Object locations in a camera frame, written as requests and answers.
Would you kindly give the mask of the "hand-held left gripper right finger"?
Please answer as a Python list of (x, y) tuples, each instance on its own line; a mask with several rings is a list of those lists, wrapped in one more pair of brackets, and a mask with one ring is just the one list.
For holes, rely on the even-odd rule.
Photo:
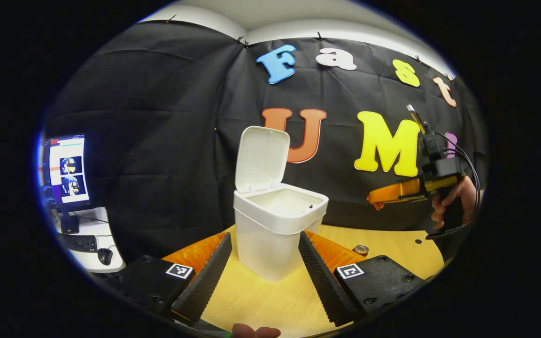
[(376, 316), (426, 283), (387, 255), (365, 257), (311, 231), (300, 233), (298, 248), (337, 327)]

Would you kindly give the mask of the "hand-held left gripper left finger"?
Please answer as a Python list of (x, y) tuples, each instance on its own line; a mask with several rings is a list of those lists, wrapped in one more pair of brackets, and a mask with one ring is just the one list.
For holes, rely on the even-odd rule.
[(150, 255), (107, 278), (107, 285), (151, 313), (187, 325), (200, 320), (232, 252), (232, 239), (221, 232), (165, 259)]

